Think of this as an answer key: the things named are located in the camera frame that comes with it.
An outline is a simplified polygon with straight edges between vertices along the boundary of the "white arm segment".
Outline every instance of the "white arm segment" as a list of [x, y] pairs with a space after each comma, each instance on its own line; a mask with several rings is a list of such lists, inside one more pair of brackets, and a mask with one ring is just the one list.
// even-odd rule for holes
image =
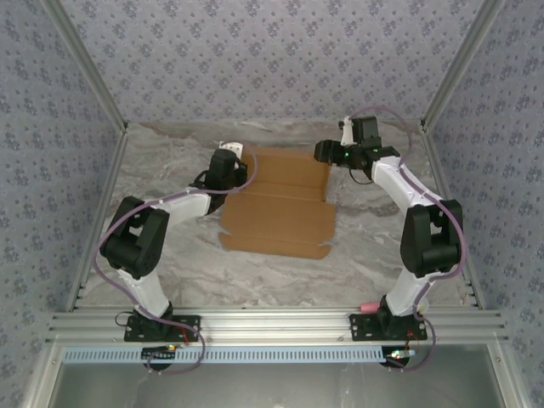
[[170, 218], [168, 219], [168, 228], [170, 228], [190, 218], [206, 215], [207, 210], [210, 208], [211, 200], [212, 197], [208, 194], [195, 193], [184, 195], [176, 200], [163, 202], [162, 204], [153, 206], [153, 208], [159, 208], [170, 213]]
[[435, 272], [433, 274], [425, 275], [422, 278], [416, 278], [416, 276], [408, 269], [403, 268], [393, 289], [391, 289], [385, 297], [389, 310], [391, 310], [393, 316], [411, 315], [413, 313], [414, 302], [416, 301], [417, 295], [419, 295], [420, 291], [427, 283], [429, 283], [429, 287], [434, 285], [434, 282], [429, 282], [429, 279], [437, 275], [442, 275], [442, 273]]
[[125, 281], [127, 289], [136, 299], [138, 299], [139, 304], [152, 315], [156, 317], [162, 316], [170, 303], [162, 291], [161, 282], [159, 281], [159, 275], [156, 273], [156, 269], [137, 280], [122, 269], [118, 269], [117, 273]]
[[[414, 207], [417, 204], [422, 206], [432, 206], [433, 203], [424, 195], [419, 194], [412, 189], [406, 180], [402, 178], [399, 172], [400, 157], [387, 156], [372, 165], [372, 180], [374, 183], [382, 187], [393, 199], [395, 204], [399, 206], [400, 211], [406, 214], [406, 210]], [[406, 175], [419, 185], [429, 196], [437, 200], [442, 200], [442, 197], [431, 192], [416, 176], [403, 164]]]
[[[206, 215], [210, 207], [210, 200], [211, 197], [208, 194], [191, 194], [184, 195], [177, 200], [161, 203], [154, 208], [160, 208], [170, 213], [168, 227], [171, 227], [187, 219]], [[127, 289], [138, 299], [139, 304], [154, 316], [162, 316], [169, 302], [162, 291], [156, 269], [139, 279], [134, 279], [128, 272], [121, 269], [118, 269], [117, 273], [125, 281]]]
[[340, 140], [340, 145], [350, 146], [354, 145], [354, 124], [349, 119], [349, 116], [343, 118], [343, 127], [342, 127], [342, 140]]
[[[387, 156], [375, 161], [372, 165], [372, 180], [374, 180], [374, 183], [382, 187], [391, 196], [404, 215], [406, 215], [408, 208], [416, 205], [432, 206], [432, 201], [406, 183], [406, 180], [400, 175], [399, 162], [400, 157], [395, 156]], [[425, 187], [404, 164], [402, 168], [406, 175], [425, 191], [426, 195], [432, 196], [439, 201], [442, 200], [442, 197]], [[441, 273], [436, 272], [417, 278], [408, 269], [403, 268], [394, 288], [385, 297], [391, 313], [394, 316], [411, 315], [417, 295], [427, 283], [430, 286], [433, 285], [434, 282], [430, 281], [430, 278], [436, 275], [441, 275]]]

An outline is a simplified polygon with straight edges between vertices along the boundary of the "patterned wallpaper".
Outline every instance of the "patterned wallpaper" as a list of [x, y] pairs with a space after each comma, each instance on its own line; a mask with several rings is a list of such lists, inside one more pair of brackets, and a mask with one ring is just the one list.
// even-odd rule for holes
[[38, 0], [0, 2], [0, 406], [71, 289], [117, 132]]
[[133, 122], [420, 118], [481, 0], [63, 0]]
[[433, 130], [489, 307], [544, 406], [544, 3], [507, 0]]

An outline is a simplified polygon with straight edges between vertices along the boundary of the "marble surface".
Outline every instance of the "marble surface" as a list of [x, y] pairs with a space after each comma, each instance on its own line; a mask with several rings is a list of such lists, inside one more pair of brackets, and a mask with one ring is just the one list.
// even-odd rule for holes
[[[401, 154], [404, 132], [380, 123], [384, 145]], [[132, 123], [105, 227], [125, 196], [151, 199], [183, 189], [207, 168], [219, 141], [240, 140], [312, 150], [321, 139], [340, 138], [334, 122]], [[435, 189], [422, 141], [416, 136], [408, 162]], [[366, 181], [362, 172], [354, 172]], [[331, 253], [322, 260], [233, 252], [218, 240], [220, 210], [169, 229], [158, 273], [175, 305], [346, 306], [377, 301], [394, 285], [402, 263], [399, 245], [404, 218], [377, 185], [358, 185], [346, 169], [334, 167], [327, 201], [337, 206]], [[99, 264], [114, 279], [116, 272]], [[437, 284], [431, 304], [459, 305], [467, 297], [463, 279]], [[129, 301], [94, 272], [80, 305], [125, 305]]]

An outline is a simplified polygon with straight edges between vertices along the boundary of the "brown cardboard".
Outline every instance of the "brown cardboard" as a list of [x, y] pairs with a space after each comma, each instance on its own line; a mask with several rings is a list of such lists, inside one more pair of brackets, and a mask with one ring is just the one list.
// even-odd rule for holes
[[[332, 247], [335, 207], [325, 202], [331, 168], [311, 152], [254, 148], [258, 172], [240, 194], [229, 195], [219, 239], [229, 249], [288, 257], [322, 259]], [[252, 156], [242, 161], [253, 172]]]

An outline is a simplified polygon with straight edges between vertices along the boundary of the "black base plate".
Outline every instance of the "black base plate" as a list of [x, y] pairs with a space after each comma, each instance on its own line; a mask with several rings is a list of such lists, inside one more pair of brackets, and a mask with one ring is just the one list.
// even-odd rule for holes
[[406, 319], [406, 321], [407, 325], [403, 333], [395, 338], [391, 338], [383, 333], [376, 314], [351, 314], [349, 316], [351, 339], [354, 342], [375, 342], [380, 340], [414, 341], [415, 338], [408, 335], [408, 330], [410, 330], [419, 340], [427, 340], [425, 325], [423, 325], [422, 329], [419, 328], [421, 321], [416, 320], [413, 316], [411, 316], [411, 321], [409, 319]]
[[[183, 331], [180, 327], [172, 326], [165, 336], [157, 338], [156, 331], [149, 332], [146, 324], [142, 324], [138, 314], [132, 315], [127, 320], [125, 328], [125, 342], [127, 343], [145, 343], [145, 342], [168, 342], [168, 343], [185, 343], [185, 335], [189, 343], [198, 343], [198, 337], [190, 330]], [[201, 329], [201, 317], [196, 315], [174, 315], [169, 320], [185, 323], [192, 326], [198, 331]]]

